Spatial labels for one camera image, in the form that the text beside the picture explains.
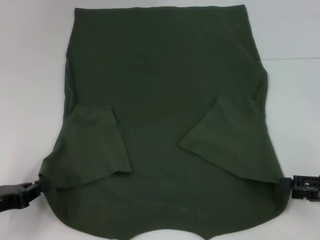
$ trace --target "dark green t-shirt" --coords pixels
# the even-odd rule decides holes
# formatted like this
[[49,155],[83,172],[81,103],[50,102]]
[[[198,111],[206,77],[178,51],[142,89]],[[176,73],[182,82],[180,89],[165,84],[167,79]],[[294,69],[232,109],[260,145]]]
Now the dark green t-shirt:
[[207,240],[285,209],[244,5],[76,8],[66,58],[63,125],[40,170],[63,223]]

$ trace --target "t-shirt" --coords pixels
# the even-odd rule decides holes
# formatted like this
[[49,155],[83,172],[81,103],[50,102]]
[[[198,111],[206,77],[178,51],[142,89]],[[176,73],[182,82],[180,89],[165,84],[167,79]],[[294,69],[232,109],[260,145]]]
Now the t-shirt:
[[278,216],[289,193],[244,5],[75,9],[63,125],[41,181],[71,228],[208,240]]

